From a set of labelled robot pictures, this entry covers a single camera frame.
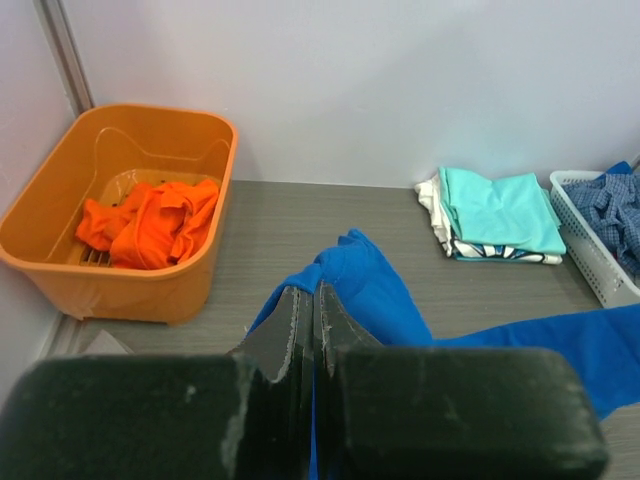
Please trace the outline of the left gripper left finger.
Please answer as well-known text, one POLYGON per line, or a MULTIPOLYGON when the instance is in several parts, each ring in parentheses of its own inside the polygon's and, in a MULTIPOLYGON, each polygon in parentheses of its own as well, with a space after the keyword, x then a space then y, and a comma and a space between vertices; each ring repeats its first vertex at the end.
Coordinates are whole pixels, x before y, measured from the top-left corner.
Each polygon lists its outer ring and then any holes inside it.
POLYGON ((313 298, 288 287, 223 355, 49 359, 1 412, 5 479, 305 479, 313 298))

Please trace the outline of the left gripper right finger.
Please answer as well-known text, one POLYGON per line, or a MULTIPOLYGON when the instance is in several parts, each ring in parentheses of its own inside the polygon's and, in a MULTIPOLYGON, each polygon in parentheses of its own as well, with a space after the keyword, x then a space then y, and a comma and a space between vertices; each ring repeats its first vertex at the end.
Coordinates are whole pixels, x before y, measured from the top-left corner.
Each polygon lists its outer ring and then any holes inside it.
POLYGON ((609 451, 567 361, 545 349, 385 346, 315 293, 322 479, 597 479, 609 451))

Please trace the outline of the blue t shirt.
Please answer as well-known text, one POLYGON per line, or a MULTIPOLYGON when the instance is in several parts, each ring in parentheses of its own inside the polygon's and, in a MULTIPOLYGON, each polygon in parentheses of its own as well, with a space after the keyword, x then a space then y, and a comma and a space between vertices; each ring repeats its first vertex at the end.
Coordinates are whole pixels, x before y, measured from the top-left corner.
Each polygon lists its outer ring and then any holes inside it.
POLYGON ((347 313, 385 346, 432 348, 545 349, 561 355, 578 376, 600 423, 639 400, 639 309, 613 309, 538 318, 499 325, 457 338, 437 339, 406 285, 381 250, 351 230, 271 294, 246 337, 273 311, 282 291, 298 288, 313 298, 313 380, 309 475, 317 471, 315 442, 315 293, 330 284, 347 313))

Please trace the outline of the orange t shirt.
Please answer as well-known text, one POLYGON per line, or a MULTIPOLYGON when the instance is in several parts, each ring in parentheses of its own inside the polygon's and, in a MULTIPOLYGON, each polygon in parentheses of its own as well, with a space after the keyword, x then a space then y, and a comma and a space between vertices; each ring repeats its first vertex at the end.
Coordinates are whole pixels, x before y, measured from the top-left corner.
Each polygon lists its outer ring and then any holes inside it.
POLYGON ((190 259, 203 246, 219 195, 211 179, 193 186, 141 182, 119 206, 86 200, 75 236, 107 252, 115 268, 168 268, 190 259))

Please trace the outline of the folded white printed t shirt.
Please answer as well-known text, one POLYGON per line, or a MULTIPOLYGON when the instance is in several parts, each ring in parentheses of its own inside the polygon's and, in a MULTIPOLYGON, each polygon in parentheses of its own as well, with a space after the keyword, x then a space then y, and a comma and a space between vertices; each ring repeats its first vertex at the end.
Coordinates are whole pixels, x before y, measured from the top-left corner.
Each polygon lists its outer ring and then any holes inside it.
POLYGON ((499 261, 559 265, 562 256, 557 254, 526 251, 504 245, 483 245, 461 240, 454 232, 449 216, 440 200, 440 178, 431 179, 414 186, 418 203, 430 216, 431 229, 448 258, 461 261, 499 261))

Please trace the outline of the orange plastic tub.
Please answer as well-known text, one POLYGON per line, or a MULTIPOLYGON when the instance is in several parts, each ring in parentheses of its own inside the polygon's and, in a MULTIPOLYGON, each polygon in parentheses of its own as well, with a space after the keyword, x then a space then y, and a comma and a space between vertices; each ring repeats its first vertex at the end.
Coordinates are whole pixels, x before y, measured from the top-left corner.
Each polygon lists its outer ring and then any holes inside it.
POLYGON ((210 292, 238 134, 206 112, 113 104, 80 115, 1 222, 1 258, 61 312, 166 324, 191 320, 210 292), (124 269, 76 230, 87 201, 121 207, 137 186, 214 182, 219 197, 195 254, 167 268, 124 269))

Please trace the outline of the folded teal t shirt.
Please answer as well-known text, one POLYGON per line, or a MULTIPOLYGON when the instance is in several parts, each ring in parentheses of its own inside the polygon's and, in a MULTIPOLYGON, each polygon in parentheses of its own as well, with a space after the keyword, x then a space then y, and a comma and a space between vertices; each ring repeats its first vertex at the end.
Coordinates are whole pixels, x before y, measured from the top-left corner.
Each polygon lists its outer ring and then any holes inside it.
POLYGON ((491 180, 470 170, 442 167, 439 180, 441 205, 460 240, 566 253, 560 221, 535 174, 491 180))

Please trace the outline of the white plastic laundry basket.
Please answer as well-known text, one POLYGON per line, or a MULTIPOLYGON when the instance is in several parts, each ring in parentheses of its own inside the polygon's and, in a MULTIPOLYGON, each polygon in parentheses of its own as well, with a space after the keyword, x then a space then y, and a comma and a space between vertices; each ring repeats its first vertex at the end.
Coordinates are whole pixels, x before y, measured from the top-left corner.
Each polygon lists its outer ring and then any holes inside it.
POLYGON ((596 179, 598 171, 559 170, 550 174, 551 204, 561 221, 560 233, 583 277, 603 308, 639 303, 639 287, 591 229, 565 191, 566 185, 596 179))

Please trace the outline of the blue checkered shirt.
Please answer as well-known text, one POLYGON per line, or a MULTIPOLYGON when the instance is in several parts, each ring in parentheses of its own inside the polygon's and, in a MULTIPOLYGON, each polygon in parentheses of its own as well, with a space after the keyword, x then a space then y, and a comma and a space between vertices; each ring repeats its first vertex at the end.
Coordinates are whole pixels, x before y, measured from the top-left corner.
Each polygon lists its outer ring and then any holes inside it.
POLYGON ((639 276, 639 175, 605 173, 564 187, 569 199, 620 266, 639 276))

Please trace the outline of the blue cloth in basket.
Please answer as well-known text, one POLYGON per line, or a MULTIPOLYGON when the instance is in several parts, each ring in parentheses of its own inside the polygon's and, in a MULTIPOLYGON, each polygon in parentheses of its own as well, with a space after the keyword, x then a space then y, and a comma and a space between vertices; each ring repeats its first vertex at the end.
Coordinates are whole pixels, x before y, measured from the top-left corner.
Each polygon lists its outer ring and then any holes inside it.
POLYGON ((633 173, 633 168, 627 161, 620 161, 606 170, 608 175, 629 175, 633 173))

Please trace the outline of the left aluminium corner post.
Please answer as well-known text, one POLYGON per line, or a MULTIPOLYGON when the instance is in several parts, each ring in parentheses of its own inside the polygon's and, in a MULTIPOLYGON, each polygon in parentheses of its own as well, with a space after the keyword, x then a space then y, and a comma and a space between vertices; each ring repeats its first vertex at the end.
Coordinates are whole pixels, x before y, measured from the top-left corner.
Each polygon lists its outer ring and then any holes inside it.
POLYGON ((95 104, 64 3, 60 0, 35 0, 34 6, 65 95, 78 117, 95 104))

